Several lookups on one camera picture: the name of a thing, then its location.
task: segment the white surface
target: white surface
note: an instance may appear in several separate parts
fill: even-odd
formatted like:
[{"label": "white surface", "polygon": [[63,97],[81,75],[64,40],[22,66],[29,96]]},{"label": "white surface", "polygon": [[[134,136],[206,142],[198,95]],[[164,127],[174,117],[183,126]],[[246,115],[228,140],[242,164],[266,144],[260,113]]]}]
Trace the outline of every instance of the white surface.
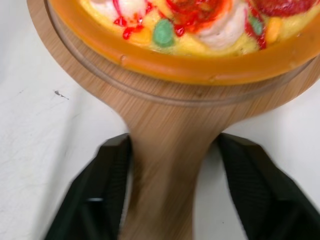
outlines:
[{"label": "white surface", "polygon": [[[72,177],[127,128],[53,60],[25,0],[0,1],[0,33],[0,239],[37,240]],[[319,122],[320,82],[227,132],[262,145],[320,208]],[[219,153],[210,154],[198,182],[196,240],[245,239]]]}]

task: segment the pizza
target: pizza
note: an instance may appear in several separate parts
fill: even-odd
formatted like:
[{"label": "pizza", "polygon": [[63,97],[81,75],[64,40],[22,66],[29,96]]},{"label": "pizza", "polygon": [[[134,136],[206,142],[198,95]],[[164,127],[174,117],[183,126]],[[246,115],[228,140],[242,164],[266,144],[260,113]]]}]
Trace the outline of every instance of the pizza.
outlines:
[{"label": "pizza", "polygon": [[79,0],[106,31],[183,56],[239,56],[299,35],[319,0]]}]

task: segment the red sauce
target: red sauce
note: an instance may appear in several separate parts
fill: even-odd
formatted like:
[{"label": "red sauce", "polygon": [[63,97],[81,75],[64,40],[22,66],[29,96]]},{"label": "red sauce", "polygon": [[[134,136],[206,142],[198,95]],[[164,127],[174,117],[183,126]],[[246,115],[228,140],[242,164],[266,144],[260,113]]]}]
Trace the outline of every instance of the red sauce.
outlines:
[{"label": "red sauce", "polygon": [[[123,39],[128,40],[133,33],[139,33],[141,32],[142,29],[144,29],[143,17],[138,14],[134,15],[134,19],[137,23],[136,27],[133,27],[133,26],[128,27],[128,22],[126,21],[120,9],[119,0],[112,0],[112,1],[113,1],[114,9],[119,15],[119,17],[113,23],[116,25],[119,25],[120,27],[125,27],[125,30],[123,31],[123,34],[122,34]],[[145,2],[146,2],[145,14],[148,14],[154,9],[154,6],[148,0],[145,0]]]},{"label": "red sauce", "polygon": [[137,27],[127,27],[122,36],[125,40],[128,40],[133,33],[139,33],[142,29],[144,29],[144,27],[139,25]]},{"label": "red sauce", "polygon": [[212,25],[228,6],[232,6],[232,0],[166,0],[166,3],[177,24],[191,33]]},{"label": "red sauce", "polygon": [[120,27],[126,27],[128,24],[123,16],[118,17],[113,23]]},{"label": "red sauce", "polygon": [[175,24],[174,26],[174,32],[177,35],[177,37],[182,37],[186,33],[186,29],[183,25]]},{"label": "red sauce", "polygon": [[145,10],[145,14],[148,14],[150,13],[153,9],[154,9],[154,6],[151,2],[149,1],[146,1],[146,10]]},{"label": "red sauce", "polygon": [[[251,11],[251,14],[253,17],[259,19],[259,21],[264,24],[264,20],[261,16],[261,14],[255,9],[252,4],[248,1],[249,9]],[[267,42],[266,42],[266,27],[263,25],[263,32],[261,35],[257,35],[251,26],[249,20],[248,20],[248,13],[245,13],[245,32],[249,37],[253,37],[256,39],[260,50],[267,48]]]}]

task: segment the pepperoni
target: pepperoni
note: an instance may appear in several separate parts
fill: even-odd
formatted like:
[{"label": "pepperoni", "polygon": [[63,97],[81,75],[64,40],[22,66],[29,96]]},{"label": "pepperoni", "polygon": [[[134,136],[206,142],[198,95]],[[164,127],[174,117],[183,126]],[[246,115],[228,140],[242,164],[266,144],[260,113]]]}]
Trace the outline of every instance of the pepperoni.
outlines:
[{"label": "pepperoni", "polygon": [[290,17],[307,12],[318,0],[253,0],[256,7],[270,17]]}]

